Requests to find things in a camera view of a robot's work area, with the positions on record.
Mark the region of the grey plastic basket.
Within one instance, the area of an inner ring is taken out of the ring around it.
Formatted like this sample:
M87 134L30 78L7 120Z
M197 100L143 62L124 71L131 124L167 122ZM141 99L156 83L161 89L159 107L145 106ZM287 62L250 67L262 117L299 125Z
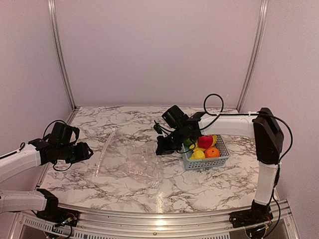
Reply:
M217 143L214 147L218 148L220 151L220 157L217 158L205 158L200 160L189 160L191 157L193 150L189 150L186 152L185 145L182 145L182 150L185 153L182 153L182 160L185 167L185 170L195 170L195 169L202 169L202 168L212 168L212 167L219 167L224 165L224 163L229 159L230 153L223 141L223 138L220 135L217 135Z

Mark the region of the clear zip top bag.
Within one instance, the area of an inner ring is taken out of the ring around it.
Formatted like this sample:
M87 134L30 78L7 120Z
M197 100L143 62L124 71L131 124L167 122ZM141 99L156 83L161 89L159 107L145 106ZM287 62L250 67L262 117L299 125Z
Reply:
M99 155L94 176L129 177L149 186L158 185L163 180L163 168L156 147L154 142L139 145L113 128Z

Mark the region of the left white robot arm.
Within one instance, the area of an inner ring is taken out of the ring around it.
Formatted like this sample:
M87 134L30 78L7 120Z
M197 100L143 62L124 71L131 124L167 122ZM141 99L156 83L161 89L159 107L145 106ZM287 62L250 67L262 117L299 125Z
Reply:
M49 124L50 133L42 138L23 142L18 149L0 157L0 180L3 182L23 171L51 163L55 166L59 160L72 166L90 159L94 152L85 142L79 142L80 129L68 125L63 120ZM58 198L45 189L33 191L4 190L0 193L1 213L36 211L57 222L63 217L58 207Z

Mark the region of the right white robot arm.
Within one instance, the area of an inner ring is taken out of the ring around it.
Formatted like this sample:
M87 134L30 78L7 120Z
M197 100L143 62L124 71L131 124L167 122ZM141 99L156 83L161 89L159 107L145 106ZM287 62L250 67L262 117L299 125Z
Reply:
M187 139L196 139L208 134L235 135L253 138L259 162L257 191L247 219L259 222L268 211L269 204L280 177L281 152L284 134L269 108L243 114L212 114L196 112L189 117L178 106L169 108L162 118L173 129L163 136L163 127L158 122L157 155L172 154L181 149Z

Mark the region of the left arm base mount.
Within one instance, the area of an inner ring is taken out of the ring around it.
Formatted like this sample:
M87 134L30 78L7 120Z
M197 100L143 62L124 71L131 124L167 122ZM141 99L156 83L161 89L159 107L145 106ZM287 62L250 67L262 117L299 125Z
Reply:
M36 212L38 218L55 223L58 227L64 225L76 227L79 215L79 211L60 207Z

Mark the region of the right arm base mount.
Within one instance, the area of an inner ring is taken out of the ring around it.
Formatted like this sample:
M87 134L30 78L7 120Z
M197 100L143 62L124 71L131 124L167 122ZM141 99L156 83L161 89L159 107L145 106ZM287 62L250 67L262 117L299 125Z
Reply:
M241 210L232 212L229 216L229 222L232 224L233 228L251 226L266 221L271 221L274 218L269 209L266 211L259 209Z

